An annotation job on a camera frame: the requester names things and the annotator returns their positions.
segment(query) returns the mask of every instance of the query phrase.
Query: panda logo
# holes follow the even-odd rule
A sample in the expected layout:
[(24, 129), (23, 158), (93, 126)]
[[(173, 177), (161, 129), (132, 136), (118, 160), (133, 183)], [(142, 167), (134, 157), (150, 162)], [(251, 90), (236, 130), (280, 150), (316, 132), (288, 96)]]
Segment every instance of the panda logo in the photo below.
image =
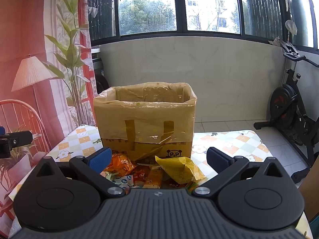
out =
[(182, 150), (167, 150), (167, 156), (171, 157), (178, 157), (181, 156)]

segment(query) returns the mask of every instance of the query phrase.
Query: blue gripper pad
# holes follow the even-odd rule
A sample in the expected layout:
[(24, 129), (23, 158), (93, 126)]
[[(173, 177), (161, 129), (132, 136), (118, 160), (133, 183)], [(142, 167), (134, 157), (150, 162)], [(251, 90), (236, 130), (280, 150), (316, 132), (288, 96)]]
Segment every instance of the blue gripper pad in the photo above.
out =
[(112, 160), (112, 150), (109, 147), (103, 147), (90, 156), (86, 157), (83, 161), (98, 174), (101, 173)]
[(217, 173), (222, 172), (227, 167), (229, 167), (235, 160), (218, 150), (215, 147), (210, 147), (206, 154), (207, 163), (212, 167)]

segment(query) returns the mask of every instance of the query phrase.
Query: metal screw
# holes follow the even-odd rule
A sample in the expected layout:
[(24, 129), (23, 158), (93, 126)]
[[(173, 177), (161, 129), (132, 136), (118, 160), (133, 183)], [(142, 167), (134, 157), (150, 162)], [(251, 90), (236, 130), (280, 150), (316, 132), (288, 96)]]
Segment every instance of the metal screw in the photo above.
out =
[(207, 195), (211, 192), (211, 190), (207, 187), (197, 187), (194, 192), (198, 195)]
[(120, 187), (110, 187), (107, 189), (107, 193), (111, 195), (120, 195), (123, 193), (123, 189)]

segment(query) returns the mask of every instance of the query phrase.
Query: curtain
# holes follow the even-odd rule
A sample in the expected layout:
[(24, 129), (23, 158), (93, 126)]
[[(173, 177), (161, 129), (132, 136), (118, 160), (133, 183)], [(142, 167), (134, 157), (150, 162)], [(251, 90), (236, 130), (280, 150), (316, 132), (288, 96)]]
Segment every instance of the curtain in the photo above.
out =
[(87, 0), (1, 0), (0, 125), (30, 130), (32, 144), (0, 159), (0, 234), (14, 212), (8, 194), (81, 124), (95, 125), (97, 95)]

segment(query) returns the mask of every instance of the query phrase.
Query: lamp shade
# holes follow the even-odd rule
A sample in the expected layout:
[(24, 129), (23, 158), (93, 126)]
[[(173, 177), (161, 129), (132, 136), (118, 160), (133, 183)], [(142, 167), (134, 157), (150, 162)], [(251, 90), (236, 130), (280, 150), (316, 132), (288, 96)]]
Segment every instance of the lamp shade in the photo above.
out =
[(12, 92), (37, 82), (56, 77), (37, 57), (25, 58), (21, 61), (13, 81)]

